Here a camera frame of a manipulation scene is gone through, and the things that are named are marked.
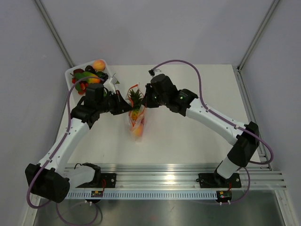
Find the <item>clear zip bag orange zipper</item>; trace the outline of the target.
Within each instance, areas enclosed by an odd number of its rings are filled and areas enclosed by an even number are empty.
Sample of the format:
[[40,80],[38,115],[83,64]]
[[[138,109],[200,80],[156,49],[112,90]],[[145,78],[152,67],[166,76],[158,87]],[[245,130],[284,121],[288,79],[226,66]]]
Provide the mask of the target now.
[[143,98],[139,83],[128,89],[126,102],[132,106],[132,110],[127,113],[126,128],[135,142],[141,141],[144,132],[146,108],[142,105]]

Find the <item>orange spiky pineapple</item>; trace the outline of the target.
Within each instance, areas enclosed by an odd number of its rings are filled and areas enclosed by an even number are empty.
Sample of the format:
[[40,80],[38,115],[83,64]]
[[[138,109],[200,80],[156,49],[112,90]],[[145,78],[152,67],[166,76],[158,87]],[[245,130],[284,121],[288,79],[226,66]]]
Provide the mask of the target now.
[[130,118],[133,121],[136,121],[138,118],[139,111],[140,111],[141,102],[143,100],[143,95],[139,89],[130,89],[129,90],[129,100],[131,101],[131,103],[133,105],[133,109],[132,109]]

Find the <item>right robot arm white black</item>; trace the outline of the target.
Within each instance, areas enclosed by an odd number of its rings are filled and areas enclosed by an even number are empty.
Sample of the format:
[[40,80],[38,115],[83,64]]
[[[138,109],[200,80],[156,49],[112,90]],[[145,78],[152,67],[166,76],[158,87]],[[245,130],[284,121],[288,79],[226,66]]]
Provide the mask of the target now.
[[213,184],[226,187],[232,175],[246,167],[259,146],[259,128],[254,122],[243,124],[215,113],[203,104],[197,94],[177,89],[170,78],[159,74],[146,84],[142,105],[147,108],[167,107],[170,111],[207,126],[230,145],[231,150],[213,173]]

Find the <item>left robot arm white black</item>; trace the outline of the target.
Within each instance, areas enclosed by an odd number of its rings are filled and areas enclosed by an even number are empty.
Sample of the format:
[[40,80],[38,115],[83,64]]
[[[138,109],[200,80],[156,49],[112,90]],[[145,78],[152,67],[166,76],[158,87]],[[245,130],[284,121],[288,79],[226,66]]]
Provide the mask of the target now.
[[91,130],[102,113],[119,115],[132,109],[115,84],[92,83],[74,108],[67,104],[68,124],[47,154],[25,169],[28,183],[26,199],[31,207],[30,195],[38,195],[56,203],[62,202],[73,188],[105,188],[107,182],[101,167],[83,163],[79,168],[65,173],[72,153],[81,139]]

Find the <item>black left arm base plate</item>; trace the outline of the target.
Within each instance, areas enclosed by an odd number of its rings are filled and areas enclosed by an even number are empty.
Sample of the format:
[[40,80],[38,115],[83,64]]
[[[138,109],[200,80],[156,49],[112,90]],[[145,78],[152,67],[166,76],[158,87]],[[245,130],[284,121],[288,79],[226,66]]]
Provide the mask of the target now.
[[77,188],[115,188],[116,186],[116,173],[102,173],[99,177],[94,177],[92,181],[83,183]]

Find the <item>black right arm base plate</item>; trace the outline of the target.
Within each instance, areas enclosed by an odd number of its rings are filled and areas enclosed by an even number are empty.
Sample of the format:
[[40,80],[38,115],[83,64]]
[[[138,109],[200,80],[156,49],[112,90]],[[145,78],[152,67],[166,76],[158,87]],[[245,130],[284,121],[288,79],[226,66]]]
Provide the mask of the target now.
[[196,182],[200,188],[241,188],[240,176],[234,173],[230,178],[224,179],[215,173],[199,173]]

